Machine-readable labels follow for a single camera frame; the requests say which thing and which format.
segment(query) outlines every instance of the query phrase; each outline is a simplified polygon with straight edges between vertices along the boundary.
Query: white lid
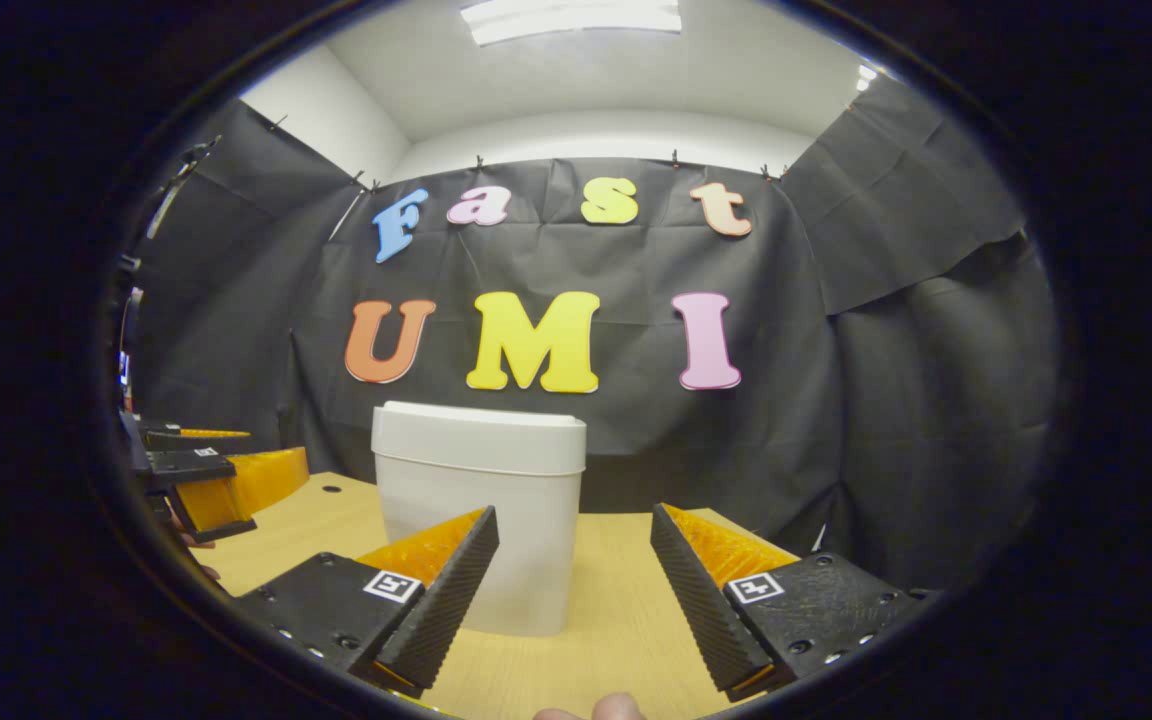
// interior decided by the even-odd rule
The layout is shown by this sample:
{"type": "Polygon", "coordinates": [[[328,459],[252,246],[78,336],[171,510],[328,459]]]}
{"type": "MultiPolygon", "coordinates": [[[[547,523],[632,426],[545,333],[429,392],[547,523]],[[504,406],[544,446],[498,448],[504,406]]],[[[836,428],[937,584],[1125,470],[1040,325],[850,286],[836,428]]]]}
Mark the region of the white lid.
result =
{"type": "Polygon", "coordinates": [[[372,410],[371,452],[488,473],[581,473],[585,470],[585,423],[570,415],[391,400],[372,410]]]}

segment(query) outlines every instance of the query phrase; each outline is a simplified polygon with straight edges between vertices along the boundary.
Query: orange letter u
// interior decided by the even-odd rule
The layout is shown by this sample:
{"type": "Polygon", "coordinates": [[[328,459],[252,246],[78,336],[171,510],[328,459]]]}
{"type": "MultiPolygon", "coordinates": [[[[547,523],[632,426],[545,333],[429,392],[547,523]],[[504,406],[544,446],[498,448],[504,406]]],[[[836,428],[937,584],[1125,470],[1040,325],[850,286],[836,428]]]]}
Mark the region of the orange letter u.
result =
{"type": "Polygon", "coordinates": [[[397,334],[397,348],[389,359],[376,359],[371,346],[376,342],[376,332],[380,329],[380,319],[389,313],[393,305],[371,300],[353,306],[353,331],[349,331],[349,342],[344,346],[344,366],[349,374],[363,382],[394,382],[406,376],[416,359],[425,318],[434,313],[434,306],[429,300],[409,300],[397,306],[403,316],[403,328],[397,334]]]}

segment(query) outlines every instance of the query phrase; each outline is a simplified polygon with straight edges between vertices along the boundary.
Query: finger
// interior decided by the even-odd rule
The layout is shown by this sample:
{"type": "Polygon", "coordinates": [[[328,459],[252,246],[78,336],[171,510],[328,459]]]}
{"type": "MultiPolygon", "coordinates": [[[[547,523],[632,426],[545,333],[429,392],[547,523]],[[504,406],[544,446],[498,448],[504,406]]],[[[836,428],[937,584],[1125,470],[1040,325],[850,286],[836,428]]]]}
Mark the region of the finger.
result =
{"type": "Polygon", "coordinates": [[[546,707],[538,712],[531,720],[579,720],[579,717],[573,715],[571,712],[566,710],[558,710],[558,707],[546,707]]]}
{"type": "Polygon", "coordinates": [[[630,694],[609,694],[594,703],[594,715],[590,720],[646,720],[639,711],[639,703],[630,694]]]}
{"type": "Polygon", "coordinates": [[[184,525],[180,524],[180,518],[177,518],[177,514],[175,514],[175,507],[172,507],[172,501],[168,501],[168,511],[172,514],[172,526],[177,530],[183,530],[184,525]]]}

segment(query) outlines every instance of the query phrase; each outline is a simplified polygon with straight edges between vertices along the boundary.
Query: human hand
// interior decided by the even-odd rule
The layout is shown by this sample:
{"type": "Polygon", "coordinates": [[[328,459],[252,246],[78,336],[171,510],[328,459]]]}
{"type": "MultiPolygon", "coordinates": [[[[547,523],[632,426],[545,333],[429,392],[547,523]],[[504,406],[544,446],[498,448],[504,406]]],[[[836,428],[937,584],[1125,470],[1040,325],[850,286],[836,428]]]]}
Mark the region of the human hand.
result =
{"type": "MultiPolygon", "coordinates": [[[[532,717],[531,720],[581,720],[566,710],[547,707],[532,717]]],[[[590,720],[646,720],[639,712],[639,703],[634,702],[630,694],[609,694],[602,700],[594,703],[594,713],[590,720]]]]}

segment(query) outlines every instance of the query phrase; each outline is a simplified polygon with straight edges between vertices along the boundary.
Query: pink letter i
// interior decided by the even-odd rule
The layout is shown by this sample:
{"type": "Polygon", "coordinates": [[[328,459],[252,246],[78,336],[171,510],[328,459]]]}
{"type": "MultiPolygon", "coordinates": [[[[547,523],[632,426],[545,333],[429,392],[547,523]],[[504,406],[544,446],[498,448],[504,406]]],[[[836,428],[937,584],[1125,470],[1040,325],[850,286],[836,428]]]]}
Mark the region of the pink letter i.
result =
{"type": "Polygon", "coordinates": [[[740,384],[740,370],[727,359],[723,306],[727,298],[715,291],[685,291],[673,297],[687,333],[687,370],[679,382],[688,389],[721,389],[740,384]]]}

